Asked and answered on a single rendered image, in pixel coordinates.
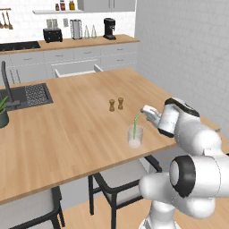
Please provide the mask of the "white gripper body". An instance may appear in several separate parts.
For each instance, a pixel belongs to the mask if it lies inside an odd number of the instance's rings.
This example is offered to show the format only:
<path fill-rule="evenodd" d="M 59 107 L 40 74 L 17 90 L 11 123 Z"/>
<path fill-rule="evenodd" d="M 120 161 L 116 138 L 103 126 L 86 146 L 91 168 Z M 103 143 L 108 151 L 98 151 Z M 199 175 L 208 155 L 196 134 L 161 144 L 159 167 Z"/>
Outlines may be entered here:
<path fill-rule="evenodd" d="M 158 126 L 161 114 L 153 106 L 145 105 L 140 111 L 146 116 L 146 119 L 151 122 L 153 126 Z"/>

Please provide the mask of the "green bent straw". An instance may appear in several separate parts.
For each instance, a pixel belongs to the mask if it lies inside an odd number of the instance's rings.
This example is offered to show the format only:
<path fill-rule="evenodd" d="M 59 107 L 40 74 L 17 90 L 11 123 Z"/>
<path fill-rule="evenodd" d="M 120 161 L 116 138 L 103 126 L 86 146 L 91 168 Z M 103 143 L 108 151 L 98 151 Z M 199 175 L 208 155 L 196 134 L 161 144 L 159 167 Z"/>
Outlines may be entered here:
<path fill-rule="evenodd" d="M 140 114 L 137 114 L 134 118 L 133 123 L 133 138 L 136 140 L 140 134 L 141 134 L 141 128 L 137 125 L 138 118 L 140 117 Z"/>

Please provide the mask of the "clear glass cup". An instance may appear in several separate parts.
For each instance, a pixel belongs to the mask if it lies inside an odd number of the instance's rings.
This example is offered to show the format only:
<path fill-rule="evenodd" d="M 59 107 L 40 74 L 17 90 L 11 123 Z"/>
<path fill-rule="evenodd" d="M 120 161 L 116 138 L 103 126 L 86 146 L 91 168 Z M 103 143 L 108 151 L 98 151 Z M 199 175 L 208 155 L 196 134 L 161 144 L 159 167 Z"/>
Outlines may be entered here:
<path fill-rule="evenodd" d="M 133 125 L 131 125 L 128 129 L 128 144 L 131 148 L 139 148 L 141 145 L 142 137 L 143 137 L 143 128 L 141 126 L 140 128 L 141 128 L 141 134 L 136 140 L 133 138 Z"/>

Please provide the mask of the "white open drawer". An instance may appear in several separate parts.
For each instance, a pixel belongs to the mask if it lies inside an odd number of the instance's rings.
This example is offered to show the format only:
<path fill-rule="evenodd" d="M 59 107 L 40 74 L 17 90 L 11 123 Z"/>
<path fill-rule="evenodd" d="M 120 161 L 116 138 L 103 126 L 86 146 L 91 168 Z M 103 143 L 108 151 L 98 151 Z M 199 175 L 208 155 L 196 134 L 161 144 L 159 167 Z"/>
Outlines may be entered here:
<path fill-rule="evenodd" d="M 88 71 L 74 71 L 70 73 L 60 73 L 57 69 L 54 69 L 54 75 L 56 78 L 63 78 L 63 77 L 72 77 L 76 75 L 88 74 L 88 73 L 95 73 L 95 72 L 103 72 L 104 70 L 100 68 L 97 64 L 93 65 L 92 70 Z"/>

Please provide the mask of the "grey run of cupboards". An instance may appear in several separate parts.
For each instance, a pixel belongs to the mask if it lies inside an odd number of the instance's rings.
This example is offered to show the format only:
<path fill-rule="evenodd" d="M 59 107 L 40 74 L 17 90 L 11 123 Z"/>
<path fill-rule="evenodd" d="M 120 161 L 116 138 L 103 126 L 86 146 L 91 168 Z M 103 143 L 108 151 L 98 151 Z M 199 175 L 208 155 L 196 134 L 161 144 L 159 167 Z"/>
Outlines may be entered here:
<path fill-rule="evenodd" d="M 5 61 L 9 83 L 17 84 L 55 78 L 54 69 L 60 73 L 88 71 L 93 69 L 94 64 L 104 71 L 135 68 L 137 50 L 137 43 L 126 43 L 0 55 L 0 85 L 4 85 L 1 76 L 2 61 Z"/>

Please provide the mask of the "black chair with grey seat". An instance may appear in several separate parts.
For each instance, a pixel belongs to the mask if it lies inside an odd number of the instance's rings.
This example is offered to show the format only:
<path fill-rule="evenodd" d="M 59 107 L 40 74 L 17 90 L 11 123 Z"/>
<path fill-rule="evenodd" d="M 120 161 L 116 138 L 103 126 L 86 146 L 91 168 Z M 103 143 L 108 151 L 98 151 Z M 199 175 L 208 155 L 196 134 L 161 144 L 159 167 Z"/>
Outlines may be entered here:
<path fill-rule="evenodd" d="M 57 186 L 0 206 L 0 229 L 63 229 L 62 194 Z"/>
<path fill-rule="evenodd" d="M 102 192 L 111 207 L 111 229 L 116 229 L 116 211 L 143 199 L 140 179 L 148 172 L 139 159 L 88 176 L 89 212 L 94 214 L 94 195 Z"/>

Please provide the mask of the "black coffee machine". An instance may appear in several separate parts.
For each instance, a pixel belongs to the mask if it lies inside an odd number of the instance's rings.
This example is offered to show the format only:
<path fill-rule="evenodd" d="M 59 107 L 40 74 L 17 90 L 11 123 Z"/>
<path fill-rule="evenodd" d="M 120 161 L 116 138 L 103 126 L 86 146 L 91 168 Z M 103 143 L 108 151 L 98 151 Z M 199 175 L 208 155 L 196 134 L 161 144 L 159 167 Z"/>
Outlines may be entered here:
<path fill-rule="evenodd" d="M 116 37 L 113 34 L 113 32 L 115 31 L 115 19 L 105 18 L 104 24 L 105 24 L 104 38 L 109 39 L 109 40 L 116 40 Z"/>

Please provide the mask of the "dark grey sink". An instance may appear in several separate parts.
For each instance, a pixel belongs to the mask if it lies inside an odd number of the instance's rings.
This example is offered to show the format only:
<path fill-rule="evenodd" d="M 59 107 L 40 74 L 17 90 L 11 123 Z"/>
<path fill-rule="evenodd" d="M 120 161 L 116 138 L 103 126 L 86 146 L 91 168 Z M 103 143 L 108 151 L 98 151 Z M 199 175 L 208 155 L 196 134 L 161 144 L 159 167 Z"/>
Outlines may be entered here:
<path fill-rule="evenodd" d="M 7 97 L 3 107 L 7 111 L 52 104 L 53 99 L 46 83 L 0 89 L 0 102 Z"/>

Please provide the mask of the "black toaster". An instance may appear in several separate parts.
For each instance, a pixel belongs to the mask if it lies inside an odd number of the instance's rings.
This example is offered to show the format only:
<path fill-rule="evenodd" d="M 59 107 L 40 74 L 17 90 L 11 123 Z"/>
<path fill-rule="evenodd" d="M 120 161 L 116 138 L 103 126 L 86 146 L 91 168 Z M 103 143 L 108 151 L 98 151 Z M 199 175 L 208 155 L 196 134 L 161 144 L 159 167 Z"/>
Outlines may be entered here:
<path fill-rule="evenodd" d="M 62 31 L 59 28 L 43 29 L 43 35 L 44 35 L 44 40 L 47 43 L 57 42 L 57 41 L 62 42 L 63 41 Z"/>

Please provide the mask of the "black tap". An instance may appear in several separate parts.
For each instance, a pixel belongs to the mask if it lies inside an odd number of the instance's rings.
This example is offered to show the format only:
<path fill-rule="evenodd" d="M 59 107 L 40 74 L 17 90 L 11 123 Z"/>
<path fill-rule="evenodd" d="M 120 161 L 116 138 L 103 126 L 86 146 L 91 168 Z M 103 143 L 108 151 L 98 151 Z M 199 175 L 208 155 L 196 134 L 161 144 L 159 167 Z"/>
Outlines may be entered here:
<path fill-rule="evenodd" d="M 15 101 L 13 99 L 13 94 L 9 86 L 9 82 L 8 82 L 7 75 L 6 75 L 5 61 L 2 61 L 1 72 L 2 72 L 2 77 L 4 80 L 4 85 L 7 91 L 7 95 L 9 97 L 9 103 L 7 104 L 7 106 L 10 107 L 11 109 L 16 109 L 17 106 L 20 104 L 20 101 L 19 100 Z"/>

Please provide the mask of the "green plant in dark pot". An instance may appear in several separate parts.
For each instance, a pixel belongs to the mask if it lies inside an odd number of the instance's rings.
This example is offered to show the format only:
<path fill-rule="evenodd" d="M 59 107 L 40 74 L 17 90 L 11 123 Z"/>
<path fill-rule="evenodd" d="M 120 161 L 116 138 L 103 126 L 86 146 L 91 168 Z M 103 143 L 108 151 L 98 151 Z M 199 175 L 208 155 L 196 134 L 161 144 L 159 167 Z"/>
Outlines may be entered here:
<path fill-rule="evenodd" d="M 0 102 L 0 129 L 4 128 L 9 123 L 9 116 L 6 111 L 6 100 L 7 96 L 5 96 Z"/>

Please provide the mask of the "black hob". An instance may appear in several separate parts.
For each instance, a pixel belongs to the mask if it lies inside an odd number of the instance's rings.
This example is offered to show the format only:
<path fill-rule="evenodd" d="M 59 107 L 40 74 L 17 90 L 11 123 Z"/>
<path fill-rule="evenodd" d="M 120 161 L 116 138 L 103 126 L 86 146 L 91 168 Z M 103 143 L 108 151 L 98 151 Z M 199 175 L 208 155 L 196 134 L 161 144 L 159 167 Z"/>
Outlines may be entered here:
<path fill-rule="evenodd" d="M 40 48 L 37 41 L 16 42 L 0 44 L 0 52 Z"/>

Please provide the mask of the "wooden hanging spoon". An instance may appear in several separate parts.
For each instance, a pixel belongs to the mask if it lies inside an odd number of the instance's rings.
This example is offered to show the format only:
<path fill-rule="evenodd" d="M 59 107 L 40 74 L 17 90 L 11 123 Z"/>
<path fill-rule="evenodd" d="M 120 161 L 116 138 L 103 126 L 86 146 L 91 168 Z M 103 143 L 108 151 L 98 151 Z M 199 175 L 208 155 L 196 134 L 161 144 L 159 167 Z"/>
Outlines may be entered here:
<path fill-rule="evenodd" d="M 3 16 L 3 19 L 4 19 L 4 28 L 5 28 L 5 29 L 8 29 L 9 26 L 8 26 L 8 24 L 7 24 L 6 21 L 5 21 L 4 13 L 2 13 L 2 16 Z"/>
<path fill-rule="evenodd" d="M 6 12 L 6 16 L 7 16 L 8 22 L 9 22 L 9 25 L 8 25 L 9 30 L 13 30 L 13 26 L 12 26 L 12 24 L 10 22 L 10 17 L 9 17 L 9 13 L 8 12 Z"/>

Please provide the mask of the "grey wall cupboards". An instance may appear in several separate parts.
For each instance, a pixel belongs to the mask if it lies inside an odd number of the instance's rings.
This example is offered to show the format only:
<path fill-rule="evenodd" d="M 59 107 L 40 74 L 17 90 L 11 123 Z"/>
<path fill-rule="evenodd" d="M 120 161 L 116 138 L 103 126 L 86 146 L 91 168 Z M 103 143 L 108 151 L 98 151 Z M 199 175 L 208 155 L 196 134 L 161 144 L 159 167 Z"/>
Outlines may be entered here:
<path fill-rule="evenodd" d="M 77 0 L 85 13 L 134 12 L 136 0 Z"/>

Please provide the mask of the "white wall shelf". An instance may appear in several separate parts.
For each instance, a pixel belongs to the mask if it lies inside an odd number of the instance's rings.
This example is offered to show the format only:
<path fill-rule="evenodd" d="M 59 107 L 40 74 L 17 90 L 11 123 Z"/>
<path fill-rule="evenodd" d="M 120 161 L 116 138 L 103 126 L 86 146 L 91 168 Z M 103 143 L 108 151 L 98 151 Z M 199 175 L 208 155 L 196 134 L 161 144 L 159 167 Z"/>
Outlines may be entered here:
<path fill-rule="evenodd" d="M 84 13 L 82 10 L 65 10 L 65 11 L 56 11 L 56 10 L 32 10 L 36 15 L 39 14 L 68 14 L 68 13 Z"/>

